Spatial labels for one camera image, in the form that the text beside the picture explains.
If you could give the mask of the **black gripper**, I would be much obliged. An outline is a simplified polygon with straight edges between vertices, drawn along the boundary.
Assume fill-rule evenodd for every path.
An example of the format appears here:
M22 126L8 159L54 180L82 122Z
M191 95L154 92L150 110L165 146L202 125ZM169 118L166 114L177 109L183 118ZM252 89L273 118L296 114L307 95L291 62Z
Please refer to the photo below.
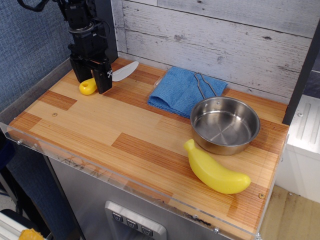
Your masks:
M113 85L113 71L106 55L109 37L105 30L106 21L97 17L70 17L68 24L73 37L73 43L68 46L70 63L78 82L92 78L87 66L94 64L93 76L98 92L105 93Z

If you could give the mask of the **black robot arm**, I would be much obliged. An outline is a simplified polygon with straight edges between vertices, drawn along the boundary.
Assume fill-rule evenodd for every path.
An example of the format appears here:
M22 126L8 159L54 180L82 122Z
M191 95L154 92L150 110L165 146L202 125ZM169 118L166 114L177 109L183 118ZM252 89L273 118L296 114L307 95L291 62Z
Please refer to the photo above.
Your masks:
M58 0L57 3L73 37L68 48L79 83L94 78L98 92L105 93L112 88L113 82L112 67L106 54L105 21L94 13L94 3L89 4L86 0Z

